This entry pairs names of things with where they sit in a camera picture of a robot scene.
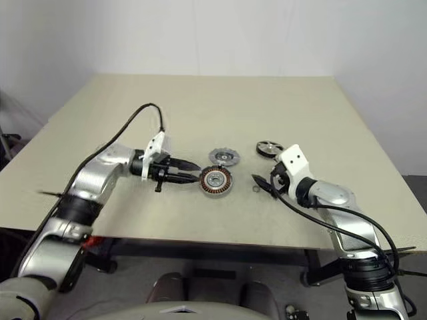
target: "beige tabletop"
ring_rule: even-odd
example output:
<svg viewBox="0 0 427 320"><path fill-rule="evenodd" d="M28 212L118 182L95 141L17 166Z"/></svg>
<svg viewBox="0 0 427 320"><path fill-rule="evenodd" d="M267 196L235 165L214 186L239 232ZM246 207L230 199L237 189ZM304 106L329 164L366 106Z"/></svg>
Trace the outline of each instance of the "beige tabletop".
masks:
<svg viewBox="0 0 427 320"><path fill-rule="evenodd" d="M205 167L212 149L240 154L230 169L233 189L210 199L197 184L155 193L153 181L123 178L95 222L96 235L332 248L324 228L252 191L251 173L267 177L274 165L255 151L269 139L298 143L314 176L353 190L398 247L427 251L425 212L331 77L98 75L0 173L0 226L35 229L55 202L36 191L62 191L79 162L147 102L163 109L174 157ZM157 126L147 109L119 142L145 149Z"/></svg>

